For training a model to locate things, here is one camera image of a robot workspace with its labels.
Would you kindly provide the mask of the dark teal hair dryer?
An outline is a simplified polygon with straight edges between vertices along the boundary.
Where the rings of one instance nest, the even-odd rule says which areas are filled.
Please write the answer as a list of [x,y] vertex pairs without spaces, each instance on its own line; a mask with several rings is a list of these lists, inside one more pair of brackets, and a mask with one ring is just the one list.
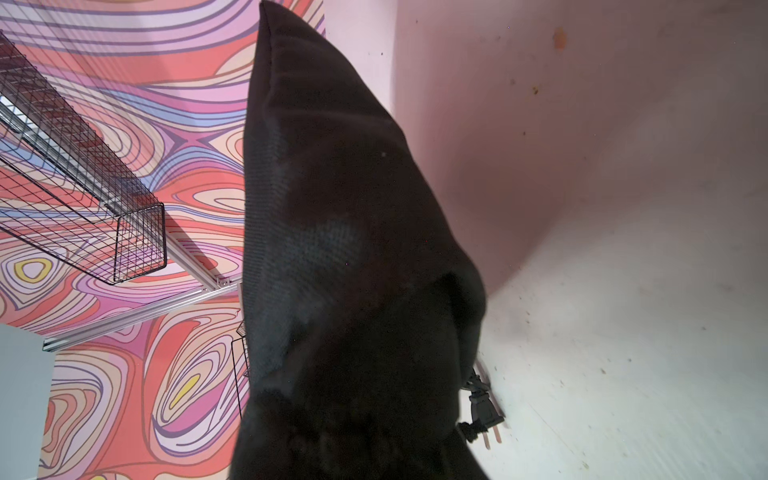
[[467,381],[460,389],[465,400],[458,429],[467,443],[481,441],[486,450],[502,443],[500,426],[506,417],[492,390],[490,377],[477,360]]

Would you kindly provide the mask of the black hair dryer pouch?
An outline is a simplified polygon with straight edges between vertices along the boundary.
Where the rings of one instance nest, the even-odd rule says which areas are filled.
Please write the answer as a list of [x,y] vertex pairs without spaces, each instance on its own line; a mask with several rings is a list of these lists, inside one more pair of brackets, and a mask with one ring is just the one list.
[[486,295],[346,57],[259,6],[243,134],[249,398],[233,479],[480,479],[459,427]]

